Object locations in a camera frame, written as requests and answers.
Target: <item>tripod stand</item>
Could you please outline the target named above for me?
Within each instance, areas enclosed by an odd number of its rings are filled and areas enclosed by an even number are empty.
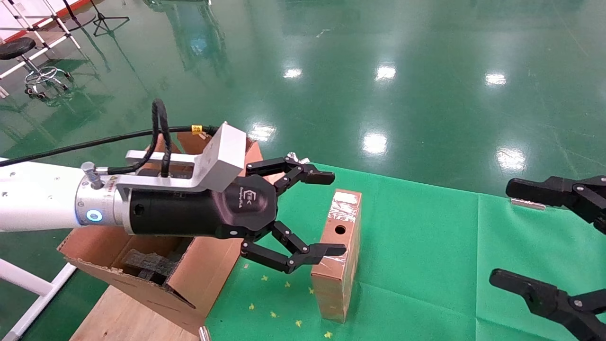
[[[124,22],[122,24],[118,25],[116,28],[114,28],[114,30],[117,29],[118,27],[124,25],[127,21],[130,20],[130,18],[128,16],[105,16],[105,15],[103,15],[103,13],[101,13],[99,11],[99,9],[97,8],[97,5],[95,5],[95,2],[93,0],[90,0],[90,3],[93,5],[93,8],[97,12],[97,18],[93,21],[93,24],[95,26],[97,26],[97,28],[93,32],[94,36],[98,36],[97,31],[99,31],[99,29],[104,29],[105,33],[111,32],[109,26],[107,26],[107,23],[105,22],[105,20],[107,20],[107,19],[124,19]]]

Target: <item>silver bracket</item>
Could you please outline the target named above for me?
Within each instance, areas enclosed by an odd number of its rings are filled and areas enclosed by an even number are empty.
[[[115,186],[124,201],[127,201],[131,188],[177,192],[201,192],[210,189],[222,192],[244,169],[245,150],[246,133],[224,123],[202,154],[171,154],[171,165],[193,166],[191,178],[117,175]],[[134,164],[144,156],[145,152],[142,150],[129,150],[126,160],[128,164]],[[163,156],[164,153],[152,153],[149,163],[159,164]]]

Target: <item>open cardboard box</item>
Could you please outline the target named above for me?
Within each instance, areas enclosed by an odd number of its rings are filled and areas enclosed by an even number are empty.
[[[177,139],[188,154],[200,154],[210,137],[179,133]],[[162,152],[159,141],[156,151]],[[179,152],[173,144],[173,152]],[[245,162],[263,160],[256,142],[247,141]],[[128,235],[123,228],[91,226],[74,229],[59,245],[59,252],[80,270],[115,286],[148,308],[192,334],[204,321],[240,255],[241,239],[212,237],[154,237]],[[137,277],[139,270],[123,264],[130,250],[143,254],[175,256],[174,271],[162,282]]]

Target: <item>small cardboard box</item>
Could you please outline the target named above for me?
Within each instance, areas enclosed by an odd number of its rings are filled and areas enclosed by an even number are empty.
[[[210,139],[191,133],[179,133],[177,138],[189,154],[201,153]],[[156,151],[163,150],[164,140],[160,138]],[[257,143],[247,141],[246,150],[246,163],[263,160]],[[173,152],[178,152],[174,145]],[[128,235],[123,228],[91,226],[74,229],[58,250],[80,270],[115,286],[181,328],[198,335],[198,328],[204,325],[240,255],[241,241],[239,238],[219,240],[211,237]],[[161,284],[137,277],[134,269],[122,263],[124,255],[132,249],[168,257],[180,245],[186,245],[187,250],[172,274]]]
[[[341,256],[324,257],[311,268],[311,282],[322,318],[345,323],[356,275],[362,194],[337,189],[328,211],[321,243],[344,244]]]

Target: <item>green cloth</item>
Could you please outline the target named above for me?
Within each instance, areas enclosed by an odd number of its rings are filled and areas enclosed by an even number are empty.
[[[347,322],[320,318],[310,266],[287,275],[241,258],[207,319],[213,340],[326,340],[331,332],[333,340],[572,341],[563,326],[530,314],[520,296],[491,286],[491,270],[518,272],[570,294],[606,288],[599,261],[606,237],[572,212],[318,168],[335,172],[335,183],[289,189],[280,198],[279,219],[315,243],[335,189],[362,192]],[[270,237],[260,244],[285,253]]]

